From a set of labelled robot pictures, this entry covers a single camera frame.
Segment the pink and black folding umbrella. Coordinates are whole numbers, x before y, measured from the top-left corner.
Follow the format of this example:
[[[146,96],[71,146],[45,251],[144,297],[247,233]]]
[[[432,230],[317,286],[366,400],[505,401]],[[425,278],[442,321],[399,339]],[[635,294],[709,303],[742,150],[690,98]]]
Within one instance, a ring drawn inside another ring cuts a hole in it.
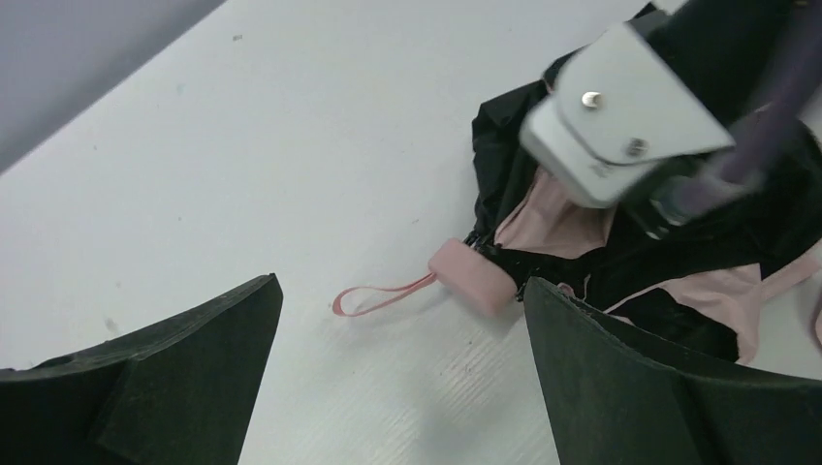
[[[614,25],[632,25],[648,43],[676,11],[648,4]],[[552,93],[560,69],[589,44],[557,58],[539,80],[481,104],[472,123],[479,188],[473,231],[447,240],[424,276],[384,289],[381,299],[356,303],[351,290],[342,291],[332,303],[336,315],[363,316],[434,283],[494,315],[523,300],[528,282],[540,278],[688,349],[739,364],[754,359],[765,304],[821,271],[821,222],[817,230],[788,231],[757,219],[652,238],[626,211],[626,199],[664,164],[686,155],[663,162],[608,208],[575,204],[522,147],[520,131],[528,112]]]

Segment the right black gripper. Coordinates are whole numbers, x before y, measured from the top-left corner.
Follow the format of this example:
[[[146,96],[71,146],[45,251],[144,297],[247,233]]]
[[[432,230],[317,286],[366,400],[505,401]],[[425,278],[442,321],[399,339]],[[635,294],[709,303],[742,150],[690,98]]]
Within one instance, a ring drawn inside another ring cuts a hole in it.
[[[626,199],[660,239],[705,225],[817,230],[821,151],[801,115],[821,85],[817,1],[688,1],[648,43],[733,145],[664,164]]]

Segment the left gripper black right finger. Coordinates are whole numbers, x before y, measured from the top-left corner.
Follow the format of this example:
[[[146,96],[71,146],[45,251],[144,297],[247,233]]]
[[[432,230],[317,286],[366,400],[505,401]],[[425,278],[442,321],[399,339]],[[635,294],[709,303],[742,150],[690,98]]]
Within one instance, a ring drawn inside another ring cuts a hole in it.
[[[563,464],[817,464],[821,384],[687,349],[540,278],[524,315]]]

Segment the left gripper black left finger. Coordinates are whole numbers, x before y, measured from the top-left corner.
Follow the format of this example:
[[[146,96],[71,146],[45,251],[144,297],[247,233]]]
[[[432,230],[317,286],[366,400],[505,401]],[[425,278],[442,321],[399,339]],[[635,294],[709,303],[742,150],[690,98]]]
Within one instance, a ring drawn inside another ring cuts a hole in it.
[[[273,274],[1,373],[5,464],[235,464],[283,303]]]

